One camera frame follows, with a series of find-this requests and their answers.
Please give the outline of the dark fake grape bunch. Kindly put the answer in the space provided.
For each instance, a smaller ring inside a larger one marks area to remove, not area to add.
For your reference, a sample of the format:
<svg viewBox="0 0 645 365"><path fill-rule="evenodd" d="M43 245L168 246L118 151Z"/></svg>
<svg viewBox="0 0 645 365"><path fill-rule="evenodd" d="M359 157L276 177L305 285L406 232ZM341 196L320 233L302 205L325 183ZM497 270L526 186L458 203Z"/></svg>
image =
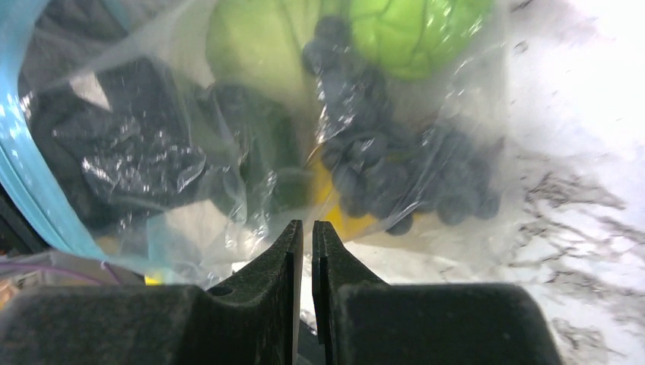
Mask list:
<svg viewBox="0 0 645 365"><path fill-rule="evenodd" d="M318 81L321 162L347 216L369 214L375 228L401 236L419 215L449 227L498 215L501 196L482 150L444 122L415 131L395 121L385 74L356 52L350 21L318 20L302 58Z"/></svg>

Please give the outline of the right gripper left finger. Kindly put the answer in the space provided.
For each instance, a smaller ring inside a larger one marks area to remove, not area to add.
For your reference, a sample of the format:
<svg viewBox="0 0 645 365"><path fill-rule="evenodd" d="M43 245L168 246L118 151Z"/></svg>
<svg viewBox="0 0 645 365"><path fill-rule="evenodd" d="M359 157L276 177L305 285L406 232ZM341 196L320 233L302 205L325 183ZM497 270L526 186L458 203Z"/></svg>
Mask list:
<svg viewBox="0 0 645 365"><path fill-rule="evenodd" d="M3 364L293 364L303 225L225 281L34 287L1 313Z"/></svg>

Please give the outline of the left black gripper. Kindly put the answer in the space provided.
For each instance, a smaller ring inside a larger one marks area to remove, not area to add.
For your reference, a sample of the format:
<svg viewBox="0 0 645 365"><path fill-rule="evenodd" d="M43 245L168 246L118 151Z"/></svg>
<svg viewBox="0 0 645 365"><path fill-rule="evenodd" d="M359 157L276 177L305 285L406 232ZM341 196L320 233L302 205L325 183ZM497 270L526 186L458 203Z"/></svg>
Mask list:
<svg viewBox="0 0 645 365"><path fill-rule="evenodd" d="M80 222L106 232L206 199L212 165L192 137L203 89L139 58L28 89L25 119Z"/></svg>

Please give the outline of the yellow fake lemon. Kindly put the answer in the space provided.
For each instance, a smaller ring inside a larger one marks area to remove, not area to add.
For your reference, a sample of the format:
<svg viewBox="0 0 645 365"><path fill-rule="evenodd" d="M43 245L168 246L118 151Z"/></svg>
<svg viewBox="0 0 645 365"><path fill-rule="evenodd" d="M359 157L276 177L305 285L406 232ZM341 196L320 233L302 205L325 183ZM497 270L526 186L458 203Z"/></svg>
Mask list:
<svg viewBox="0 0 645 365"><path fill-rule="evenodd" d="M378 227L377 219L371 215L360 218L347 216L340 207L340 195L332 184L332 175L321 162L322 149L310 156L307 169L313 174L310 180L310 201L314 206L312 220L328 221L343 241L365 236L372 228Z"/></svg>

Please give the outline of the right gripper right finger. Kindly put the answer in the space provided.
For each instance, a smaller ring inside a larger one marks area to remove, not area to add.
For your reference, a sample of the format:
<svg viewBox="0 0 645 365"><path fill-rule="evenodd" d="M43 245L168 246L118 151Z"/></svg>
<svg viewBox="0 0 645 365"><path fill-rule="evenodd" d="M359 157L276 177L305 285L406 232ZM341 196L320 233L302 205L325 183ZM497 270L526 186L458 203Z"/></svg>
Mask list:
<svg viewBox="0 0 645 365"><path fill-rule="evenodd" d="M391 285L313 225L313 299L328 364L560 364L538 304L515 284Z"/></svg>

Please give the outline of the green fake cabbage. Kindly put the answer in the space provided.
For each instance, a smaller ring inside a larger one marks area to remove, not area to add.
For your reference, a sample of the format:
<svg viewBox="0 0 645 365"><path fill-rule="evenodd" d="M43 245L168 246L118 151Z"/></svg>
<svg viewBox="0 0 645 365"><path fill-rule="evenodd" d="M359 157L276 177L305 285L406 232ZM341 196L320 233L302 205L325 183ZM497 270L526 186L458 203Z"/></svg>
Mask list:
<svg viewBox="0 0 645 365"><path fill-rule="evenodd" d="M482 28L493 1L351 1L352 45L393 77L427 78L453 61Z"/></svg>

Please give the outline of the clear zip top bag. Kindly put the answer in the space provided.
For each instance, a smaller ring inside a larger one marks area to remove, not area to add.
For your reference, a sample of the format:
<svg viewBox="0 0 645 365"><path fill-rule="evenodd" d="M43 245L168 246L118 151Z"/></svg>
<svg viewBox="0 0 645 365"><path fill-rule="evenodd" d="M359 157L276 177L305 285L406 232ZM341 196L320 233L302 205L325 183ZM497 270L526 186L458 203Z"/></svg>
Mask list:
<svg viewBox="0 0 645 365"><path fill-rule="evenodd" d="M313 88L307 105L287 106L239 81L216 78L205 41L217 2L1 3L1 183L47 246L166 282L209 286L266 249L289 221L314 222L313 174L307 164L322 140L317 78L303 63L303 48L301 63ZM349 21L351 1L319 2L318 20L338 15ZM482 150L501 196L498 215L451 227L435 214L419 215L404 235L373 228L352 241L416 251L435 264L455 265L466 276L479 276L504 260L513 170L503 150L505 29L502 4L493 2L470 44L429 77L404 80L379 69L393 99L395 121L415 131L444 122ZM203 89L191 128L212 165L209 194L125 227L90 231L67 202L30 133L20 85L34 89L63 80L87 90L87 83L79 81L82 73L139 58L158 62Z"/></svg>

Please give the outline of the green fake lime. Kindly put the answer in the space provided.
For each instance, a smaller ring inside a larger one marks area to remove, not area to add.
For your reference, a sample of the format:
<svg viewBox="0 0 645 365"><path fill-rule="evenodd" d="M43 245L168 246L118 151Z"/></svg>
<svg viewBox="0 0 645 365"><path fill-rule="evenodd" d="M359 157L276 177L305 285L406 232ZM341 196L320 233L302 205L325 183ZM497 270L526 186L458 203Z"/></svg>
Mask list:
<svg viewBox="0 0 645 365"><path fill-rule="evenodd" d="M301 50L313 37L319 1L219 1L208 22L205 56L216 78L239 81L287 106L313 95Z"/></svg>

